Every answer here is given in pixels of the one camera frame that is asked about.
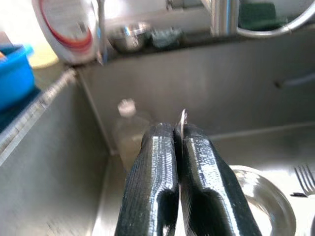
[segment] blue bin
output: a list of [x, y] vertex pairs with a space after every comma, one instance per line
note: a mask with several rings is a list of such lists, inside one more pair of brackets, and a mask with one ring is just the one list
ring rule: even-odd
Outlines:
[[6, 59], [0, 60], [0, 111], [27, 96], [35, 87], [35, 79], [27, 55], [31, 46], [0, 45]]

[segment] clear plastic bottle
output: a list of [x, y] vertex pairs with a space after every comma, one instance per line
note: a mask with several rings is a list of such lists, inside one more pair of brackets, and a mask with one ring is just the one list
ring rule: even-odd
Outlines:
[[119, 155], [127, 172], [137, 158], [144, 133], [150, 127], [149, 116], [141, 115], [136, 111], [132, 99], [124, 99], [118, 104], [121, 118], [113, 129], [113, 136]]

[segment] stainless steel sink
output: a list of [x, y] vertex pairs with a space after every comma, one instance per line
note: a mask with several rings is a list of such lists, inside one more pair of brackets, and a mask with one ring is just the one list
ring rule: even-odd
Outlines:
[[[263, 171], [291, 203], [297, 220], [296, 235], [310, 235], [315, 199], [296, 198], [290, 194], [302, 191], [293, 166], [309, 163], [315, 173], [315, 124], [260, 130], [212, 140], [228, 164], [245, 165]], [[111, 156], [93, 236], [114, 235], [125, 177], [119, 156]], [[181, 212], [175, 235], [185, 235]]]
[[[294, 166], [315, 172], [315, 84], [274, 82], [313, 71], [314, 42], [314, 31], [302, 32], [63, 75], [0, 134], [1, 235], [114, 235], [126, 174], [110, 133], [118, 102], [132, 97], [158, 122], [175, 124], [188, 108], [229, 165], [261, 170], [285, 193], [296, 236], [309, 236], [314, 199], [290, 193], [302, 191]], [[181, 211], [176, 235], [184, 235]]]

